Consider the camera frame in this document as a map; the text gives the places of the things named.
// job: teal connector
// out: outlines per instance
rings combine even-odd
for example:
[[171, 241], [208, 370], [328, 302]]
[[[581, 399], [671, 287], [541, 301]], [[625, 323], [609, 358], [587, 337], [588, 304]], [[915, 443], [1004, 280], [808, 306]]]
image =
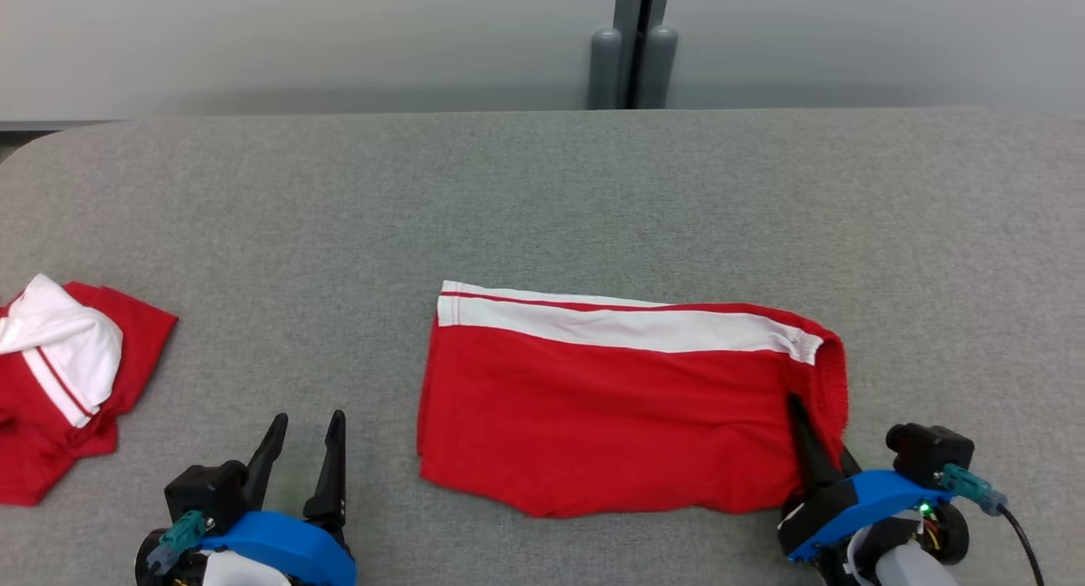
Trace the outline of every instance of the teal connector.
[[158, 547], [146, 556], [146, 566], [155, 575], [166, 573], [177, 564], [184, 550], [195, 548], [206, 534], [207, 520], [204, 515], [195, 510], [186, 512], [158, 538]]
[[942, 475], [939, 476], [939, 485], [946, 491], [953, 491], [957, 495], [975, 501], [985, 514], [992, 517], [1001, 515], [1006, 506], [1006, 496], [994, 488], [991, 483], [973, 474], [972, 472], [948, 463], [942, 468]]

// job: red shorts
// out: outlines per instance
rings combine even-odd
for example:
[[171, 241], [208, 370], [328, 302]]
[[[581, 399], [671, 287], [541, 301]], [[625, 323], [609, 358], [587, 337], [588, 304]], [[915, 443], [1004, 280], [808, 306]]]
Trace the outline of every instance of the red shorts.
[[[0, 305], [0, 504], [17, 506], [37, 505], [80, 457], [116, 449], [117, 416], [136, 405], [177, 322], [108, 288], [73, 282], [61, 289], [42, 277], [31, 288], [53, 293], [43, 302], [55, 308], [20, 318]], [[78, 313], [74, 322], [64, 320], [65, 305], [104, 316], [119, 355], [111, 332], [87, 331]], [[59, 314], [54, 328], [61, 330], [43, 331], [43, 345], [11, 351], [42, 313]]]
[[813, 320], [446, 281], [421, 474], [534, 517], [771, 508], [800, 486], [791, 393], [839, 461], [844, 347]]

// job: red fabric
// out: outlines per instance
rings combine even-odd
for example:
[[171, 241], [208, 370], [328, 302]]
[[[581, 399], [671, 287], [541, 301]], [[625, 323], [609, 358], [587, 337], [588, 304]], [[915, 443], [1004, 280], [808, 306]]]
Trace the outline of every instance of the red fabric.
[[[82, 429], [73, 428], [35, 380], [22, 355], [0, 355], [0, 504], [35, 506], [75, 460], [117, 448], [116, 417], [132, 409], [177, 318], [108, 288], [68, 283], [81, 305], [108, 316], [124, 334], [113, 392]], [[7, 307], [0, 307], [0, 316]]]
[[422, 477], [533, 517], [778, 507], [800, 485], [790, 393], [839, 462], [847, 385], [837, 334], [756, 305], [650, 310], [751, 313], [824, 343], [810, 366], [773, 351], [660, 353], [435, 324], [419, 408]]

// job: gray table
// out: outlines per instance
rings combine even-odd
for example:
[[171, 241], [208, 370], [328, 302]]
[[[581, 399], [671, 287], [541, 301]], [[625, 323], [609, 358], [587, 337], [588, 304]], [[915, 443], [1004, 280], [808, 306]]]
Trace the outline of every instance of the gray table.
[[[178, 118], [84, 127], [0, 166], [0, 298], [37, 272], [181, 322], [115, 455], [0, 508], [0, 575], [127, 584], [190, 463], [291, 416], [267, 506], [299, 512], [349, 421], [360, 584], [794, 584], [777, 512], [529, 520], [418, 479], [445, 278], [648, 301], [749, 301], [837, 331], [858, 460], [942, 423], [1010, 496], [1049, 584], [1081, 583], [1072, 259], [1083, 125], [991, 111], [647, 111]], [[1026, 584], [965, 506], [962, 584]]]

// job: white cloth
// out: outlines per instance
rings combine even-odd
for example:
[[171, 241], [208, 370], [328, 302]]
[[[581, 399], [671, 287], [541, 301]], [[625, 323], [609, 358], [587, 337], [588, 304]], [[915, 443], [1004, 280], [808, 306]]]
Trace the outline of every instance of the white cloth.
[[282, 572], [246, 559], [233, 550], [207, 555], [203, 586], [290, 586]]
[[72, 425], [80, 428], [113, 393], [120, 328], [42, 273], [0, 319], [0, 355], [21, 353]]

